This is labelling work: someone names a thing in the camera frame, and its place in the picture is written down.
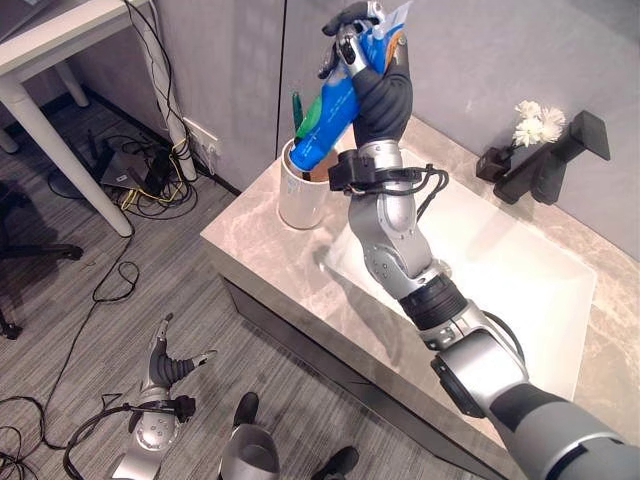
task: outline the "silver metal part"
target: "silver metal part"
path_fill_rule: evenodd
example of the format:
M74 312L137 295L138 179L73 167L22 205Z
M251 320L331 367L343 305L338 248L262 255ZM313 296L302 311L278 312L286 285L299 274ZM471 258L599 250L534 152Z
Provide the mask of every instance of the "silver metal part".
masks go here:
M462 340L463 337L476 330L488 332L505 350L511 353L514 361L524 368L522 359L518 355L512 340L506 337L502 330L488 319L478 306L469 299L467 299L467 308L460 312L459 315L436 328L421 331L420 337L429 350L440 351L445 350L452 343Z
M610 438L595 438L582 442L587 450L567 465L558 480L638 480L640 452L638 447L624 445Z
M603 440L610 442L609 439L613 439L622 442L622 439L617 433L570 402L547 403L533 410L522 419L515 432L502 426L500 421L491 415L490 411L488 413L490 420L492 420L498 428L498 432L509 449L509 453L513 456L525 475L534 480L546 479L554 465L581 444L585 445L585 447L591 444L591 448L597 450L599 446L597 443ZM600 445L601 448L607 446L607 443ZM635 457L637 466L639 465L637 463L639 458L637 450ZM604 457L603 460L605 462L607 462L607 460L611 462L615 458L616 456L612 455L611 457ZM574 478L587 480L595 478L630 479L638 477L632 475L606 475L603 477L586 475Z
M511 349L505 349L484 329L454 342L438 355L485 414L501 393L529 380Z
M167 386L166 383L156 384L153 381L151 369L154 368L152 360L154 356L158 352L166 352L167 329L172 317L173 315L169 314L160 322L149 343L146 357L142 362L139 404L171 400L171 386ZM209 350L191 360L195 367L198 367L204 365L214 354L214 350ZM129 447L118 462L111 478L154 480L164 456L177 438L179 426L176 416L172 413L144 412L136 423Z
M222 453L220 474L224 480L277 480L280 463L275 443L257 425L236 428Z
M358 32L353 25L343 25L336 35L336 51L354 77L367 68L367 60L358 41Z
M360 156L373 158L376 169L402 168L398 143L370 142ZM386 182L390 190L411 188L408 182ZM427 240L416 225L413 195L354 195L349 206L349 224L364 251L369 273L395 299L401 299L435 277L441 270L432 265Z
M384 22L386 17L384 13L384 9L382 8L382 4L380 2L367 2L367 17L369 18L377 18L378 22Z

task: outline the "white cup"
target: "white cup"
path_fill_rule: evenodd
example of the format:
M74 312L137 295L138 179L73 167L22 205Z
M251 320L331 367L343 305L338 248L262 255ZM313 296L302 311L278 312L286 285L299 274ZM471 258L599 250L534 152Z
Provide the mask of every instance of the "white cup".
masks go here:
M310 173L310 180L292 165L289 151L293 140L289 140L280 156L280 198L278 211L287 225L307 230L320 223L324 215L324 204L329 193L329 167L338 163L337 145Z

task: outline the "white flower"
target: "white flower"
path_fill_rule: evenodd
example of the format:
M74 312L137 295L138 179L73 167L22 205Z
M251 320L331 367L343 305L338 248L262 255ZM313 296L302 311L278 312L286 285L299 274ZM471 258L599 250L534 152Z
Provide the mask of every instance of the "white flower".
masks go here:
M544 125L539 118L525 118L516 126L516 131L513 134L515 146L535 145L542 139L543 128Z
M520 112L520 118L534 118L541 115L540 105L537 102L523 100L516 105L516 111Z
M564 113L555 107L542 109L542 141L555 142L562 134L566 120Z

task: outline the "gray carpet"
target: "gray carpet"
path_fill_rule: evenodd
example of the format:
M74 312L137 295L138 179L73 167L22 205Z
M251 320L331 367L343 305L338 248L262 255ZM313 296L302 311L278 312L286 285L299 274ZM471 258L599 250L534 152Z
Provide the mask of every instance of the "gray carpet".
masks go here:
M78 145L87 128L97 135L135 132L95 102L87 109L66 107L52 121ZM85 251L77 262L0 263L0 306L9 320L24 327L17 341L0 338L0 397L22 394L44 400L91 306L91 291L125 240L87 203L52 194L46 175L53 164L28 136L17 140L19 154L0 152L0 180L16 181L35 209L12 214L8 226L14 240L74 243ZM86 146L81 151L87 154ZM195 396L198 410L166 458L161 479L215 479L236 404L250 390L261 397L258 421L273 433L283 479L309 478L348 444L361 453L349 479L477 478L434 458L235 311L198 236L234 197L206 178L195 186L199 203L185 217L167 222L132 217L136 235L124 259L140 267L138 288L126 301L99 306L91 318L48 412L49 440L65 443L99 410L102 393L124 392L125 400L135 401L137 362L157 322L173 312L171 354L186 357L211 347L219 353L174 390L174 395ZM122 284L114 281L106 287L113 293ZM24 449L37 436L36 418L27 405L0 407L0 425L18 426L25 435ZM110 417L78 447L73 458L85 478L106 477L128 440L127 420L124 414ZM15 453L15 437L0 432L0 450ZM65 478L59 452L41 447L28 463L41 479Z

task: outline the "black shoe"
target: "black shoe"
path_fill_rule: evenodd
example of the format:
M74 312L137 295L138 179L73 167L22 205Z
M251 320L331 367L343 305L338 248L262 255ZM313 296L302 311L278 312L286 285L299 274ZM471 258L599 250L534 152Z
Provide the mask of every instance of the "black shoe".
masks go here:
M338 451L329 461L311 477L311 480L323 480L324 477L331 474L340 473L346 475L358 464L360 455L355 447L344 447Z
M256 421L258 414L258 405L260 399L253 392L245 393L236 408L236 414L233 416L233 426L237 427L243 423L252 424Z

